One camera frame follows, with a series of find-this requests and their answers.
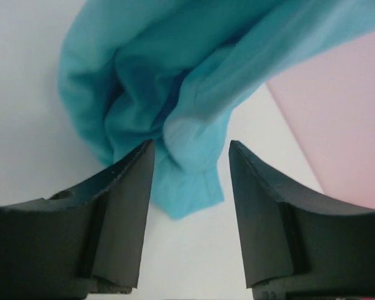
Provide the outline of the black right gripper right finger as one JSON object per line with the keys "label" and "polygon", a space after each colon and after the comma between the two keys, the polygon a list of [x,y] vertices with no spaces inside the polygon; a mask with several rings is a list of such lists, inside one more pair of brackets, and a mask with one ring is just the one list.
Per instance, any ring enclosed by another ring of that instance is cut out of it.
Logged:
{"label": "black right gripper right finger", "polygon": [[239,141],[229,165],[254,299],[375,299],[375,209],[316,192]]}

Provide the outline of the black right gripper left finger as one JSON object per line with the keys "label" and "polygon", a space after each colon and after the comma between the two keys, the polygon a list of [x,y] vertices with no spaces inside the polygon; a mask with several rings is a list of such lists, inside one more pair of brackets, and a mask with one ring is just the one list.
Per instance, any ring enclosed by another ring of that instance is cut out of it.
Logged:
{"label": "black right gripper left finger", "polygon": [[138,285],[154,143],[48,199],[0,206],[0,299],[85,299]]}

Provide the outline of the teal t-shirt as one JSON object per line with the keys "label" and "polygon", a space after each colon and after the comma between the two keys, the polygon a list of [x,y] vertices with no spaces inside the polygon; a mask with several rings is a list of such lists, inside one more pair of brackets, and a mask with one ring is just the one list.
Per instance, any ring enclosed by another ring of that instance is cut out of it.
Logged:
{"label": "teal t-shirt", "polygon": [[153,203],[173,219],[223,200],[232,111],[288,68],[375,31],[375,1],[87,1],[59,95],[106,165],[155,142]]}

